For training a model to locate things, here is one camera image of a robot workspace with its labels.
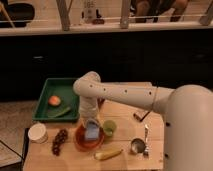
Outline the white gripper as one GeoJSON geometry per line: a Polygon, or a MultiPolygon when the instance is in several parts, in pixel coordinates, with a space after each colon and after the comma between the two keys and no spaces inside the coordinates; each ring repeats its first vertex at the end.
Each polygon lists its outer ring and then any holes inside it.
{"type": "Polygon", "coordinates": [[[80,97],[79,114],[84,128],[87,127],[87,123],[90,121],[96,125],[100,125],[97,118],[98,112],[99,108],[96,98],[80,97]]]}

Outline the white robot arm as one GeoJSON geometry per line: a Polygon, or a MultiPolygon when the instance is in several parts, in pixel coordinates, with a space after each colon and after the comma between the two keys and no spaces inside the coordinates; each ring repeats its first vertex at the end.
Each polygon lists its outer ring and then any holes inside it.
{"type": "Polygon", "coordinates": [[[163,170],[213,171],[213,91],[200,85],[176,89],[103,83],[90,71],[73,84],[84,120],[98,113],[107,99],[160,114],[164,121],[163,170]]]}

